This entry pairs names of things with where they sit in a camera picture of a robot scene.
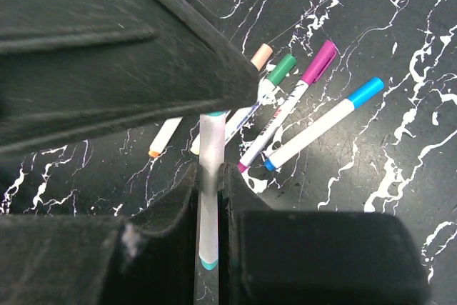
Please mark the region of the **purple marker pen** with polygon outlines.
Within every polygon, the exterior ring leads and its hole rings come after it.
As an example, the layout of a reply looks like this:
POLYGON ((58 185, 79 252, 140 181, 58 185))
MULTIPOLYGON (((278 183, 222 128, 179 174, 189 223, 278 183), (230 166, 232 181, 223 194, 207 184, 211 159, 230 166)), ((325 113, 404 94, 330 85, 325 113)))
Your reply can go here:
POLYGON ((240 158, 238 162, 238 170, 241 173, 245 172, 248 167, 250 167, 255 158, 262 152, 270 138, 276 133, 277 129, 292 112, 301 97, 306 93, 309 86, 316 83, 321 78, 335 59, 336 55, 336 45, 332 41, 326 40, 313 61, 305 70, 301 79, 296 83, 295 87, 288 95, 285 102, 280 105, 260 134, 255 138, 253 143, 240 158))

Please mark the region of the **yellow orange marker pen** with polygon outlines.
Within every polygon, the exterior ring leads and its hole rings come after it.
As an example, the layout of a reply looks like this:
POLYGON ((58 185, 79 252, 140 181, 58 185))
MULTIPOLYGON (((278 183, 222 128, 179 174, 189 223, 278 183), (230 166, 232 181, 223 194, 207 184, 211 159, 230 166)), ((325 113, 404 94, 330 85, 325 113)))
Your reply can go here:
POLYGON ((149 146, 149 156, 156 158, 160 156, 165 148, 167 147, 171 137, 174 135, 174 132, 178 128, 179 124, 182 121, 182 117, 176 117, 172 119, 167 119, 159 129, 159 132, 154 137, 154 140, 149 146))

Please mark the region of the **teal marker pen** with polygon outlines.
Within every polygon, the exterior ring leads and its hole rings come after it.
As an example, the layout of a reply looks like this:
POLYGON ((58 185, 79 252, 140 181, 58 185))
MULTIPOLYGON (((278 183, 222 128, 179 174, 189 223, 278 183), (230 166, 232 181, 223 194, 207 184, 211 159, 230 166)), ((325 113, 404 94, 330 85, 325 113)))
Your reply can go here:
POLYGON ((225 124, 223 111, 200 117, 199 258, 209 271, 219 261, 219 169, 224 164, 225 124))

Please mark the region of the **peach marker pen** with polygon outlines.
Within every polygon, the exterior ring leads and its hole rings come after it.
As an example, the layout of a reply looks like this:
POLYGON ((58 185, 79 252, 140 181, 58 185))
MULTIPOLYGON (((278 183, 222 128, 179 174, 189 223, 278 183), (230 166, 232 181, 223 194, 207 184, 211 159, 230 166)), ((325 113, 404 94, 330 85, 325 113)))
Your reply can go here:
POLYGON ((251 58, 251 63, 260 71, 273 53, 268 44, 262 44, 251 58))

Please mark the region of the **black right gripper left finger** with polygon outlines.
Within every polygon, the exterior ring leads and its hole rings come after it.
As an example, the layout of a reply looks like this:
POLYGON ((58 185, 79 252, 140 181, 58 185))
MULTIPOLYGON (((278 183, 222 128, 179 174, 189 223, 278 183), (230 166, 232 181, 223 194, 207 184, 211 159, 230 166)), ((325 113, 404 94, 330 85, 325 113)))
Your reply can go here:
POLYGON ((1 218, 3 304, 192 304, 195 164, 131 218, 1 218))

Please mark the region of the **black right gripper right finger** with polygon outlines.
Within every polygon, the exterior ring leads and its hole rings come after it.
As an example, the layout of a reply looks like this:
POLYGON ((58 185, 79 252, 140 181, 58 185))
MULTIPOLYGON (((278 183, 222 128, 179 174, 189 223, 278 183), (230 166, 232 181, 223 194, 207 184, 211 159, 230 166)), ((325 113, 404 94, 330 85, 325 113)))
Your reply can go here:
POLYGON ((220 304, 426 304, 403 222, 355 211, 271 208, 234 164, 221 171, 220 304))

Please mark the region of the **blue marker pen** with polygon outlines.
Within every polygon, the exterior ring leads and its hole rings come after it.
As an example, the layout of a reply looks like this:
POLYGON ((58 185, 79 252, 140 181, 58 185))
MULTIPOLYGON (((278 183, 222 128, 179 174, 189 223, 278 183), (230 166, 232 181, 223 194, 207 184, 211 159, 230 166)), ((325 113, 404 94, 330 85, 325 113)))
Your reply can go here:
POLYGON ((325 134, 337 123, 345 119, 350 113, 364 105, 373 96, 377 95, 384 87, 383 81, 373 77, 363 86, 340 101, 332 109, 327 111, 310 126, 287 141, 283 146, 275 150, 264 162, 264 166, 273 171, 283 166, 292 157, 304 150, 309 144, 325 134))

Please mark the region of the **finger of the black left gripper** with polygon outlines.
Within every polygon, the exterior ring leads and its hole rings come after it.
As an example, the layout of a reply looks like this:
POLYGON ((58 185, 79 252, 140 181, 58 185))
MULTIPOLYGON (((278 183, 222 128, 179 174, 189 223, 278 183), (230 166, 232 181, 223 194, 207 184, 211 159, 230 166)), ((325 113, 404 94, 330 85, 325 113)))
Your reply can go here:
POLYGON ((218 26, 199 0, 1 0, 1 155, 252 104, 218 26))

